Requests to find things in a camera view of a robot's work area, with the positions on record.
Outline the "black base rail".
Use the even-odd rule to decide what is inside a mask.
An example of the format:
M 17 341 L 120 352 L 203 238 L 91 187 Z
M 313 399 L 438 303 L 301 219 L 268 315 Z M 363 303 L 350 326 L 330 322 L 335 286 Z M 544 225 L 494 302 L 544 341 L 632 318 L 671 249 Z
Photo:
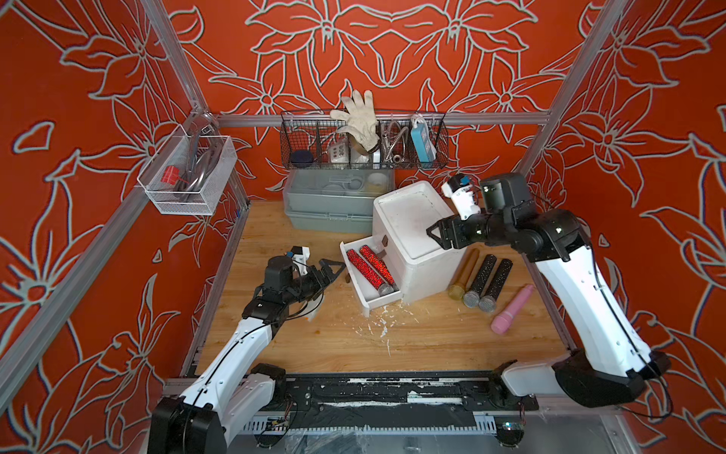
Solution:
M 262 408 L 294 429 L 475 428 L 478 416 L 520 422 L 537 410 L 493 371 L 289 374 Z

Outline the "red item in basket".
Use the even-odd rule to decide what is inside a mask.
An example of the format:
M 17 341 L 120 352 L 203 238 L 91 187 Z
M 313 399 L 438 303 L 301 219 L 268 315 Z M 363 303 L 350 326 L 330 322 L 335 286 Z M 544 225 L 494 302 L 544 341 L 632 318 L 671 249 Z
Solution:
M 177 166 L 166 166 L 160 178 L 160 184 L 173 187 L 180 179 L 180 170 Z

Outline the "white power strip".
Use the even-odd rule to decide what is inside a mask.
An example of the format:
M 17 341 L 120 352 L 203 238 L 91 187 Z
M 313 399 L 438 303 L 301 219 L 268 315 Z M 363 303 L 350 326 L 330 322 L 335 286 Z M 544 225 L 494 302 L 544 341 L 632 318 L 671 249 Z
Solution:
M 347 165 L 350 163 L 350 147 L 346 140 L 332 143 L 326 152 L 329 162 L 333 165 Z

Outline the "grey plastic bin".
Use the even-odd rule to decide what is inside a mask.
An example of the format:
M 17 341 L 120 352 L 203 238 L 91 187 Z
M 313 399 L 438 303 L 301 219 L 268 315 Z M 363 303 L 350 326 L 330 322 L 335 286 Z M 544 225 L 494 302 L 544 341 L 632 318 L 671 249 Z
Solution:
M 293 170 L 283 191 L 285 214 L 299 230 L 370 236 L 374 200 L 394 189 L 392 169 Z

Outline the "white drawer cabinet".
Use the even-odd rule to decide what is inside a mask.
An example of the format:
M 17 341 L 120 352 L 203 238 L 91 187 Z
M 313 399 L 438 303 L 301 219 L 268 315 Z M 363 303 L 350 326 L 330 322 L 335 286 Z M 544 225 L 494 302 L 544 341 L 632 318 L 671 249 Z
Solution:
M 372 237 L 383 252 L 405 304 L 447 290 L 464 251 L 442 249 L 427 229 L 453 215 L 426 181 L 413 183 L 374 200 Z

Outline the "dark blue round lid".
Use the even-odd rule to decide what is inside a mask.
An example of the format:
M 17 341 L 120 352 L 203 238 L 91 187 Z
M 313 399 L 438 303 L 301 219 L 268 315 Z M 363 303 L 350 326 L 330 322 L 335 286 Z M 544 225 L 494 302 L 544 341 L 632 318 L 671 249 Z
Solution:
M 309 168 L 316 162 L 314 154 L 308 149 L 298 149 L 290 155 L 289 164 L 293 168 Z

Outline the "pink microphone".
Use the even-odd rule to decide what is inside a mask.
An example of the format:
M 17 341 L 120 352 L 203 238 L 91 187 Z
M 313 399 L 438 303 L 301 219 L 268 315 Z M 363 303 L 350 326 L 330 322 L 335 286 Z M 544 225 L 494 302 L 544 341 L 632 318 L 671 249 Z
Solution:
M 491 330 L 497 335 L 505 334 L 515 319 L 515 317 L 522 310 L 523 306 L 529 302 L 533 295 L 535 288 L 533 285 L 526 285 L 512 298 L 512 300 L 506 305 L 495 319 L 491 323 Z

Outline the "white work glove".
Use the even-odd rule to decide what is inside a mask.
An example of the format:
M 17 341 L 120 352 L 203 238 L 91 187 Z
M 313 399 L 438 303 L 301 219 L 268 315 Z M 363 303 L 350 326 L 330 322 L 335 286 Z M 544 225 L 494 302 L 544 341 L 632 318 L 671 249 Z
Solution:
M 331 110 L 329 113 L 332 120 L 342 123 L 337 133 L 350 134 L 366 153 L 374 151 L 378 146 L 379 135 L 376 132 L 378 120 L 372 92 L 366 90 L 361 94 L 355 90 L 351 96 L 344 96 L 341 102 L 343 110 Z

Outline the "blue white box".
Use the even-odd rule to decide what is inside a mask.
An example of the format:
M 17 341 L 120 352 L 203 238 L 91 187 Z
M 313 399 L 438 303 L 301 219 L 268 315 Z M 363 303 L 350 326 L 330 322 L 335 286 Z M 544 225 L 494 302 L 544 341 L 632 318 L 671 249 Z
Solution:
M 410 138 L 420 167 L 433 168 L 436 163 L 436 149 L 430 138 L 427 120 L 419 113 L 410 117 Z

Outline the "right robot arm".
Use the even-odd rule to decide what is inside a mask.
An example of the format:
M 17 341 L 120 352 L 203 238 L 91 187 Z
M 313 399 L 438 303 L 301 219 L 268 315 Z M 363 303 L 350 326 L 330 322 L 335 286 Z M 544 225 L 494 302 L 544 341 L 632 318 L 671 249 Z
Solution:
M 669 357 L 644 342 L 603 283 L 591 238 L 568 210 L 540 212 L 519 173 L 491 177 L 474 191 L 457 174 L 442 186 L 457 212 L 427 228 L 442 249 L 474 243 L 509 246 L 546 278 L 582 346 L 541 363 L 514 361 L 500 372 L 512 395 L 565 395 L 586 408 L 629 404 L 670 369 Z

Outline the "black sparkly microphone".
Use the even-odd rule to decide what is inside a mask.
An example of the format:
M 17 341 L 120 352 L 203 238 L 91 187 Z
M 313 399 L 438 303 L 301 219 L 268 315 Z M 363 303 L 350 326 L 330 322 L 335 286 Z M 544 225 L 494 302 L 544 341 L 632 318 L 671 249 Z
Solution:
M 512 270 L 513 262 L 510 259 L 502 259 L 495 274 L 493 275 L 492 281 L 484 291 L 482 297 L 478 302 L 478 307 L 487 313 L 492 313 L 496 309 L 497 299 L 504 289 L 506 281 L 509 277 L 510 271 Z
M 466 291 L 465 295 L 463 295 L 463 304 L 465 304 L 467 308 L 476 308 L 478 306 L 481 295 L 496 263 L 497 258 L 495 255 L 486 255 L 478 269 L 478 272 L 476 273 L 472 285 L 470 285 L 468 291 Z

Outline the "small white orange packet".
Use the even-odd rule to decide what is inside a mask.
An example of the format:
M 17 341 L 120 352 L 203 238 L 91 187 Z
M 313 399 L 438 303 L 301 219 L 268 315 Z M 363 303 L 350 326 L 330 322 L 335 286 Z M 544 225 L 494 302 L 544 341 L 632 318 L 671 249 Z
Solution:
M 306 319 L 309 322 L 312 322 L 316 318 L 316 316 L 318 315 L 319 312 L 320 312 L 320 308 L 315 308 L 313 311 L 311 311 L 309 314 L 306 315 Z

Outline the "red sparkly microphone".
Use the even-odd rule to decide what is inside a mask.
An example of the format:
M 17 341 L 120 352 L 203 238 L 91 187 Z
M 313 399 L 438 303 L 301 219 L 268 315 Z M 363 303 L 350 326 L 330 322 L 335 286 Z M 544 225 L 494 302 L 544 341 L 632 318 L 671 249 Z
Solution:
M 387 295 L 396 291 L 396 284 L 385 262 L 368 246 L 362 246 L 358 252 L 374 268 L 376 273 L 386 282 L 380 291 L 380 295 Z
M 359 271 L 365 280 L 380 293 L 386 282 L 376 273 L 374 268 L 363 258 L 363 256 L 354 249 L 346 251 L 346 257 L 351 264 Z

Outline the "gold microphone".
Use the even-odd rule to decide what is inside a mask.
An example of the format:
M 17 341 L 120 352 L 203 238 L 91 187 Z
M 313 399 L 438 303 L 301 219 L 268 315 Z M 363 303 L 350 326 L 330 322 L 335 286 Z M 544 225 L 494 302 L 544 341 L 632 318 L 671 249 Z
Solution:
M 463 299 L 469 278 L 476 263 L 478 263 L 479 255 L 480 250 L 475 247 L 469 249 L 464 255 L 447 289 L 447 295 L 450 299 L 455 301 L 461 301 Z

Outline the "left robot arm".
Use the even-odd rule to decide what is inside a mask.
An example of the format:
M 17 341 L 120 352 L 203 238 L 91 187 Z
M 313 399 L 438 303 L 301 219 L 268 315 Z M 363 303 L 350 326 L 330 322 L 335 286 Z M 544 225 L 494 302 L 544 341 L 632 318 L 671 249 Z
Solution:
M 177 397 L 163 398 L 151 416 L 149 453 L 224 453 L 255 414 L 281 393 L 285 372 L 255 365 L 283 324 L 290 308 L 319 303 L 346 266 L 322 259 L 306 262 L 295 247 L 272 257 L 264 281 L 242 313 L 234 334 L 200 376 Z

